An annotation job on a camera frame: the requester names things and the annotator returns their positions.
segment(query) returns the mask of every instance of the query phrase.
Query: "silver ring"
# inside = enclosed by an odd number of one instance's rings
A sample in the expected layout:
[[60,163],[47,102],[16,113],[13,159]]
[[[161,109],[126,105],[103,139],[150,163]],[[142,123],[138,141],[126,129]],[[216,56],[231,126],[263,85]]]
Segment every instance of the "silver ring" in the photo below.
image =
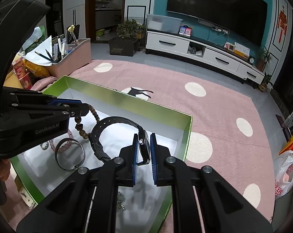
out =
[[43,144],[40,144],[41,149],[44,150],[44,151],[47,150],[47,148],[49,146],[49,143],[48,142],[45,142],[45,143],[46,143],[45,146],[43,146]]
[[[81,146],[81,148],[82,148],[82,150],[83,150],[83,159],[82,159],[82,161],[81,161],[78,165],[74,166],[73,169],[65,169],[65,168],[61,167],[61,165],[59,164],[58,159],[57,159],[57,154],[58,154],[58,150],[59,150],[60,146],[61,146],[64,142],[67,142],[67,141],[74,141],[74,142],[77,142],[77,143]],[[84,163],[84,161],[85,161],[85,156],[86,156],[86,155],[85,155],[85,150],[84,150],[83,146],[81,145],[81,143],[80,143],[79,141],[77,141],[77,140],[74,139],[74,138],[66,137],[66,138],[61,139],[61,140],[59,141],[59,143],[57,144],[56,148],[55,148],[55,160],[56,160],[56,163],[57,163],[57,165],[58,165],[62,170],[65,170],[65,171],[67,171],[67,172],[72,172],[72,171],[77,170],[77,169],[78,169],[78,168]]]

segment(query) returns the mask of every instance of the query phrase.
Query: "pink desk organizer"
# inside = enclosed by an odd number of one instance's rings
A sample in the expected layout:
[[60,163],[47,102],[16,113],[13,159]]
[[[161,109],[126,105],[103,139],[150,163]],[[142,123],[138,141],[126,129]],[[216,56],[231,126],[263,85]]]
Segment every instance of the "pink desk organizer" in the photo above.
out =
[[74,49],[62,61],[47,67],[52,76],[61,78],[64,75],[69,75],[92,61],[90,38],[79,39],[78,46],[70,44],[68,49],[70,47]]

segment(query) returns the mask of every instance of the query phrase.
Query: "television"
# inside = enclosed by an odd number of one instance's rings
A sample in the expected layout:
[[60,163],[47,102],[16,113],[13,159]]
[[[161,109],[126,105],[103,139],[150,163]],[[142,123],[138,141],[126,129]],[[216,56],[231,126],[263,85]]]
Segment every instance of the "television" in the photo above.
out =
[[167,11],[207,21],[260,46],[267,3],[264,0],[168,0]]

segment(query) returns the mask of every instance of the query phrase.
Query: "black drawer handle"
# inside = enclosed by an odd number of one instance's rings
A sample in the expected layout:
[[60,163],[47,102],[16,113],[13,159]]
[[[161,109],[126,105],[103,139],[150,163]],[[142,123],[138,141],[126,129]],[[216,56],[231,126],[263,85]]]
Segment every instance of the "black drawer handle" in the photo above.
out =
[[163,43],[163,44],[175,46],[175,44],[173,44],[173,43],[169,43],[169,42],[165,42],[165,41],[161,41],[161,40],[159,40],[159,42],[160,43]]
[[253,74],[250,74],[249,72],[247,72],[247,74],[249,74],[249,75],[253,76],[254,78],[256,78],[256,76],[255,76],[255,75],[253,75]]
[[221,61],[221,62],[223,62],[223,63],[225,63],[225,64],[229,64],[229,62],[227,62],[227,61],[225,61],[225,60],[221,60],[221,59],[219,59],[219,58],[217,58],[217,57],[215,57],[215,59],[218,60],[218,61]]

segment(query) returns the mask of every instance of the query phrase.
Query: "tv stand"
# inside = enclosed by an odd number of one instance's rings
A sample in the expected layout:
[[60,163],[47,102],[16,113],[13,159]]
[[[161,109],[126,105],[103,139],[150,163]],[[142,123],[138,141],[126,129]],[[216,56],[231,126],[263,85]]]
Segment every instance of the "tv stand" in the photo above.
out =
[[[188,53],[189,45],[202,51],[202,56]],[[202,66],[237,79],[243,83],[249,79],[261,84],[264,74],[246,59],[212,42],[179,34],[147,30],[146,54],[154,53],[173,59],[182,59],[188,63]]]

